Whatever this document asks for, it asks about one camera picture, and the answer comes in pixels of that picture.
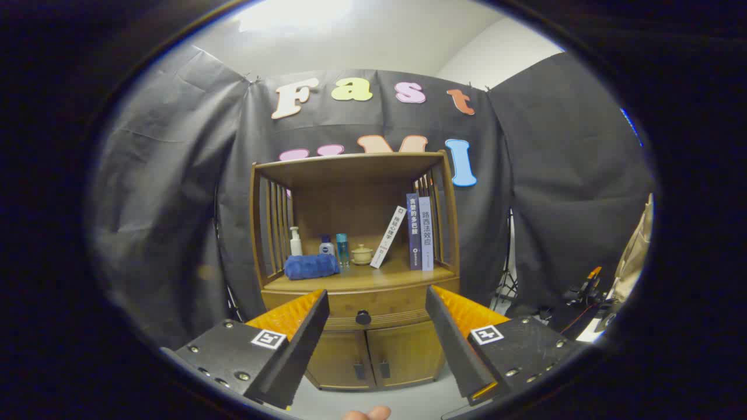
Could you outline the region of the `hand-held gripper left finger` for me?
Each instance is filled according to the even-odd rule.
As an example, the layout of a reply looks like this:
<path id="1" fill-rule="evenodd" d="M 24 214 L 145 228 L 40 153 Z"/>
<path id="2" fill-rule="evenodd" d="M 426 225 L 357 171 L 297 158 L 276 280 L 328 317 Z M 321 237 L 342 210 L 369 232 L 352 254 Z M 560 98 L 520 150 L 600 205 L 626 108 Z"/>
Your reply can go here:
<path id="1" fill-rule="evenodd" d="M 328 317 L 328 293 L 313 290 L 251 321 L 226 319 L 176 350 L 160 351 L 222 393 L 286 409 Z"/>

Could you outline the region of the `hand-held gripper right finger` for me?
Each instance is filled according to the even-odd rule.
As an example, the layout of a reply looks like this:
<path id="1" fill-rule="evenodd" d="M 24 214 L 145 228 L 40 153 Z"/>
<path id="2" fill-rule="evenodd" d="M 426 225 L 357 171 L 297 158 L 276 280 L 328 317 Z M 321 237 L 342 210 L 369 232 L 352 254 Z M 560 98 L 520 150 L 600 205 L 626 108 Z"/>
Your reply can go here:
<path id="1" fill-rule="evenodd" d="M 427 288 L 426 311 L 470 406 L 524 393 L 587 346 L 534 317 L 511 319 L 435 285 Z"/>

